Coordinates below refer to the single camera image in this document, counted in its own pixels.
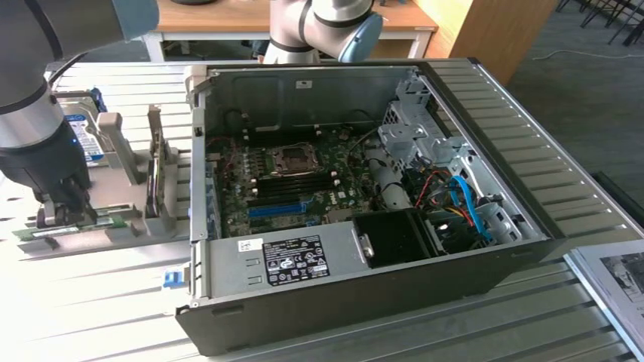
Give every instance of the power supply label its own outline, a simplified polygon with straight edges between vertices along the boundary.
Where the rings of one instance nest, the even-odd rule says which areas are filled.
[[[263,249],[272,286],[331,275],[320,235],[264,243]]]

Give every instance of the desk leg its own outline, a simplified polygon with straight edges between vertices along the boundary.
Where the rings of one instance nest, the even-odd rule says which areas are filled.
[[[409,59],[424,58],[424,52],[427,51],[427,46],[431,38],[432,38],[432,32],[419,32],[416,34],[416,39],[413,39],[412,48],[409,49],[409,55],[407,56],[407,58]]]
[[[163,34],[149,32],[143,36],[143,42],[148,49],[149,61],[152,63],[164,63],[165,56],[163,55]]]

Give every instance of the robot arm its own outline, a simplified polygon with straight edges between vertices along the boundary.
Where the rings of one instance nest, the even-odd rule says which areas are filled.
[[[267,63],[364,60],[383,18],[372,0],[272,0]],[[43,79],[48,63],[153,30],[155,0],[3,0],[0,170],[33,189],[39,227],[96,223],[84,151]]]
[[[316,49],[343,63],[365,60],[383,29],[372,6],[372,0],[272,0],[264,63],[317,63]]]
[[[39,227],[96,222],[84,152],[43,79],[45,66],[145,34],[157,21],[155,0],[3,1],[0,170],[43,202]]]

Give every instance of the black cable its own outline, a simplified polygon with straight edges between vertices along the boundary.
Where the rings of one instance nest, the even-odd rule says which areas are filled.
[[[435,198],[436,196],[439,196],[441,193],[444,193],[447,191],[451,191],[449,184],[448,183],[444,183],[443,185],[440,185],[439,187],[436,187],[436,190],[433,190],[432,192],[429,192],[429,194],[424,198]]]
[[[367,164],[367,166],[369,165],[369,162],[372,161],[376,161],[377,164],[381,166],[381,167],[387,167],[387,162],[384,162],[383,160],[372,157],[372,158],[368,158],[367,160],[364,160],[364,163]]]
[[[355,141],[353,145],[351,146],[349,150],[347,151],[347,157],[344,158],[344,164],[347,165],[347,169],[349,170],[351,178],[357,182],[357,187],[359,187],[359,192],[364,196],[363,188],[360,187],[360,180],[356,179],[353,170],[351,169],[351,163],[349,163],[349,157],[351,153],[353,152],[355,148],[359,146],[360,143],[363,143],[367,138],[371,136],[372,133],[375,133],[379,130],[380,126],[369,130],[360,138],[357,141]]]
[[[368,121],[373,122],[373,124],[379,124],[377,120],[375,119],[375,117],[372,117],[369,115],[369,113],[364,110],[364,109],[352,109],[349,112],[348,112],[348,115],[351,115],[351,113],[353,112],[357,112],[357,113],[363,113],[365,116],[367,116],[367,119]]]
[[[49,87],[53,87],[53,84],[56,80],[60,78],[60,76],[68,71],[69,68],[84,58],[84,56],[88,55],[88,53],[80,53],[76,55],[60,68],[51,74],[49,80],[47,83],[49,84]]]
[[[380,189],[380,192],[379,192],[377,194],[375,194],[375,196],[376,196],[376,197],[379,197],[379,196],[383,194],[384,190],[387,190],[387,189],[388,189],[388,187],[389,187],[391,185],[396,185],[396,186],[399,186],[399,187],[403,189],[403,191],[405,191],[405,190],[404,190],[404,186],[403,186],[403,184],[401,184],[401,183],[399,183],[399,182],[393,182],[393,183],[388,183],[388,184],[387,184],[387,185],[385,185],[385,186],[384,186],[384,187]]]

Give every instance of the blue pcie slot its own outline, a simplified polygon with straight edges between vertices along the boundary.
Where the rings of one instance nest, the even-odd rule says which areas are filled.
[[[284,216],[293,215],[305,212],[307,203],[297,202],[291,205],[272,206],[272,207],[257,207],[248,210],[248,217],[268,217],[268,216]]]

